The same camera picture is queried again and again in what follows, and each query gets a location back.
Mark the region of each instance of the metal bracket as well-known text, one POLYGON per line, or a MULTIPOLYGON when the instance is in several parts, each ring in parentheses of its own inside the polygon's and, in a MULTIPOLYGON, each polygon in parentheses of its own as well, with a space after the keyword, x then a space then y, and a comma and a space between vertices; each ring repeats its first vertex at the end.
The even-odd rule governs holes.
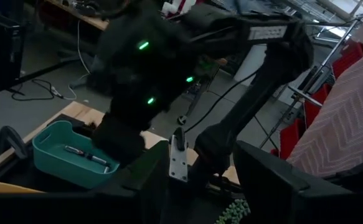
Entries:
POLYGON ((170 145, 170 166, 169 176, 173 179, 180 180, 182 182, 188 182, 188 163, 187 163, 187 141, 184 142, 184 148, 186 150, 179 150, 177 148, 177 141, 179 141, 176 135, 171 136, 170 145))

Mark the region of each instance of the metal rack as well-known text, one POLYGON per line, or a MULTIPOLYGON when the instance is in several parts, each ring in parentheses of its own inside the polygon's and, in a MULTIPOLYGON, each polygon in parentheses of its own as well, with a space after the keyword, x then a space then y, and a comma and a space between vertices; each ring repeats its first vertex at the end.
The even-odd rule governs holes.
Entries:
POLYGON ((266 142, 271 138, 271 136, 277 131, 278 127, 282 124, 283 120, 291 113, 292 109, 294 108, 295 104, 300 102, 302 99, 313 101, 313 99, 307 95, 308 91, 313 87, 313 85, 317 82, 318 78, 320 77, 321 70, 326 66, 329 59, 332 57, 332 55, 336 52, 336 50, 343 44, 346 37, 350 34, 350 32, 355 28, 355 26, 360 22, 360 20, 363 19, 363 14, 358 15, 356 17, 356 20, 350 25, 350 27, 346 30, 346 33, 341 37, 341 39, 337 42, 337 44, 332 49, 331 53, 325 58, 325 60, 321 63, 317 71, 314 73, 314 75, 310 78, 309 82, 304 86, 303 90, 296 91, 295 88, 289 88, 290 90, 294 91, 296 93, 296 97, 292 104, 289 105, 288 109, 282 114, 282 117, 278 120, 278 122, 274 125, 274 127, 271 129, 271 131, 268 133, 267 137, 264 139, 264 141, 260 144, 259 148, 262 148, 266 142))

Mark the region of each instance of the red storage bin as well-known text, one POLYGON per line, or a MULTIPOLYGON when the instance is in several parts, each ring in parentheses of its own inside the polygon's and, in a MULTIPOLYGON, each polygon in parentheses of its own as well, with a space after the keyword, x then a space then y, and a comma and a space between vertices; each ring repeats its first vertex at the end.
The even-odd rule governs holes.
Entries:
MULTIPOLYGON (((322 88, 320 88, 316 93, 314 93, 311 97, 323 104, 325 99, 328 97, 328 94, 331 92, 332 87, 329 84, 324 84, 322 88)), ((321 108, 310 103, 309 101, 304 102, 304 112, 306 115, 306 128, 310 127, 313 123, 315 117, 317 117, 319 110, 321 108)))
POLYGON ((351 43, 347 50, 343 51, 343 56, 337 59, 333 64, 333 73, 335 78, 339 78, 342 73, 351 65, 358 62, 363 57, 363 44, 351 43))
POLYGON ((287 159, 295 148, 295 145, 298 143, 299 139, 302 137, 304 131, 304 122, 301 119, 296 119, 295 122, 283 129, 280 132, 280 158, 287 159))

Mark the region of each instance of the concrete floor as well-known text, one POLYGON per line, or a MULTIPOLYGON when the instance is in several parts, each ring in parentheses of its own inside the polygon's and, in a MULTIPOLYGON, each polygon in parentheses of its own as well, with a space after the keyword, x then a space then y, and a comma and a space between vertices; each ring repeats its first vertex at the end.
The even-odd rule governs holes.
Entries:
MULTIPOLYGON (((48 36, 43 35, 37 39, 29 39, 25 46, 22 70, 25 71, 25 73, 31 73, 57 63, 57 49, 59 49, 59 44, 48 36)), ((67 85, 69 82, 76 80, 84 74, 86 74, 86 72, 81 66, 81 63, 75 63, 46 74, 42 76, 41 79, 50 81, 53 86, 66 97, 72 97, 67 85)), ((220 72, 210 86, 210 91, 221 95, 234 83, 235 81, 233 81, 229 75, 220 72)), ((211 114, 208 115, 200 125, 187 133, 187 140, 190 142, 190 146, 194 145, 197 135, 208 125, 214 124, 223 118, 223 116, 232 108, 232 101, 237 101, 245 90, 245 86, 237 86, 226 96, 226 99, 220 101, 211 114)), ((22 92, 26 94, 27 98, 49 96, 46 90, 31 82, 24 84, 22 92)), ((77 101, 86 104, 87 106, 102 112, 105 112, 109 107, 109 98, 98 95, 85 88, 76 90, 76 93, 77 101)), ((213 93, 204 93, 195 111, 189 118, 186 127, 194 124, 200 119, 217 99, 218 96, 213 93)), ((61 100, 58 98, 44 101, 14 101, 11 99, 11 94, 9 92, 2 91, 0 92, 0 128, 8 125, 13 127, 21 136, 26 136, 69 103, 69 100, 61 100)), ((178 127, 176 118, 184 114, 187 111, 188 106, 189 102, 187 100, 183 98, 177 99, 168 113, 161 113, 154 119, 151 132, 166 138, 170 136, 175 128, 178 127)), ((283 106, 284 105, 278 102, 268 102, 257 114, 257 118, 267 130, 270 130, 277 122, 278 118, 281 116, 279 112, 281 110, 280 108, 283 106)), ((265 133, 258 123, 255 120, 252 120, 240 133, 238 138, 249 142, 254 146, 258 146, 265 138, 265 133)), ((273 140, 278 144, 277 134, 274 135, 273 140)), ((263 149, 269 151, 273 148, 271 143, 268 142, 263 149)))

